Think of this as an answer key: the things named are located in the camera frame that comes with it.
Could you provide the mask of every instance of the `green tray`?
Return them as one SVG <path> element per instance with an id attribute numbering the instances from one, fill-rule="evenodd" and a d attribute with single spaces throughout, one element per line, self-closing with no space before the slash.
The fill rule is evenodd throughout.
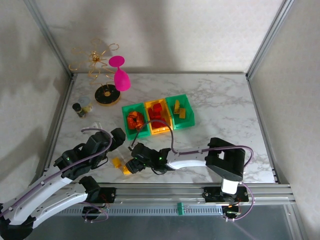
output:
<path id="1" fill-rule="evenodd" d="M 129 115 L 130 112 L 133 112 L 133 111 L 137 111 L 139 113 L 142 113 L 143 115 L 143 120 L 144 122 L 147 122 L 148 121 L 148 118 L 147 118 L 147 113 L 146 113 L 146 110 L 145 110 L 145 105 L 143 103 L 137 103 L 137 104 L 133 104 L 133 105 L 129 105 L 129 106 L 123 106 L 122 107 L 122 114 L 123 114 L 123 120 L 124 120 L 124 127 L 125 127 L 125 132 L 126 132 L 126 137 L 129 139 L 129 140 L 133 140 L 137 134 L 137 130 L 133 129 L 129 129 L 128 128 L 128 123 L 127 123 L 127 117 Z M 139 133 L 138 135 L 138 139 L 140 138 L 145 138 L 145 137 L 148 137 L 150 136 L 151 133 L 150 133 L 150 128 L 149 128 L 149 124 L 147 124 Z"/>
<path id="2" fill-rule="evenodd" d="M 173 129 L 184 129 L 195 125 L 195 113 L 186 94 L 166 97 L 165 100 L 172 116 Z M 185 119 L 179 118 L 179 114 L 174 114 L 176 100 L 179 100 L 180 108 L 185 109 Z"/>

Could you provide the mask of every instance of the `pink wine glass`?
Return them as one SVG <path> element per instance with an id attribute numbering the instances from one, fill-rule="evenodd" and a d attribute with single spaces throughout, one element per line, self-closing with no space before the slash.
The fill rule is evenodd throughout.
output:
<path id="1" fill-rule="evenodd" d="M 120 69 L 124 63 L 125 58 L 123 56 L 113 56 L 109 60 L 111 67 L 118 68 L 114 74 L 114 85 L 115 88 L 120 92 L 127 91 L 131 87 L 128 74 Z"/>

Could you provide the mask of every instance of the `gray wall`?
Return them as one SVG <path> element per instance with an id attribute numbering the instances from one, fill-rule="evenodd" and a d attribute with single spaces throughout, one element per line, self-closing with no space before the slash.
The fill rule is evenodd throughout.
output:
<path id="1" fill-rule="evenodd" d="M 276 163 L 320 239 L 320 1 L 296 0 L 252 79 Z"/>
<path id="2" fill-rule="evenodd" d="M 245 72 L 282 1 L 35 0 L 68 63 L 87 60 L 71 49 L 98 37 L 136 73 Z"/>
<path id="3" fill-rule="evenodd" d="M 44 160 L 67 82 L 24 2 L 0 1 L 0 203 Z"/>

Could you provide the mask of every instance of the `white marble table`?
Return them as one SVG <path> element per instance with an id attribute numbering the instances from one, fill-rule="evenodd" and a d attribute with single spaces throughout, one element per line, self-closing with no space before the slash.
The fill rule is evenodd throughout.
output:
<path id="1" fill-rule="evenodd" d="M 85 143 L 94 132 L 81 133 L 84 127 L 100 122 L 103 129 L 124 130 L 122 106 L 187 94 L 195 115 L 195 126 L 175 130 L 174 148 L 207 145 L 212 137 L 224 139 L 235 145 L 253 148 L 255 157 L 245 169 L 244 182 L 274 183 L 266 147 L 258 124 L 249 88 L 244 74 L 129 74 L 131 88 L 121 93 L 120 101 L 113 106 L 100 106 L 94 100 L 98 85 L 89 85 L 87 74 L 78 74 L 63 123 L 58 135 L 51 164 L 64 151 Z M 81 119 L 72 109 L 79 97 L 92 99 L 93 111 Z M 170 133 L 149 136 L 139 142 L 156 150 L 170 146 Z M 111 160 L 120 156 L 129 160 L 127 140 L 118 150 L 108 153 Z M 123 175 L 111 161 L 88 175 L 98 183 L 208 183 L 221 182 L 221 177 L 206 167 L 182 168 L 155 175 L 150 169 Z"/>

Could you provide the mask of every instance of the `black round base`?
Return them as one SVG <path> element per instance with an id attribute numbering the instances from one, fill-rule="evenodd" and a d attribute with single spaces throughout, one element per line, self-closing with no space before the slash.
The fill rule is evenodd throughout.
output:
<path id="1" fill-rule="evenodd" d="M 94 98 L 102 106 L 111 106 L 120 100 L 120 91 L 115 85 L 103 85 L 95 91 Z"/>

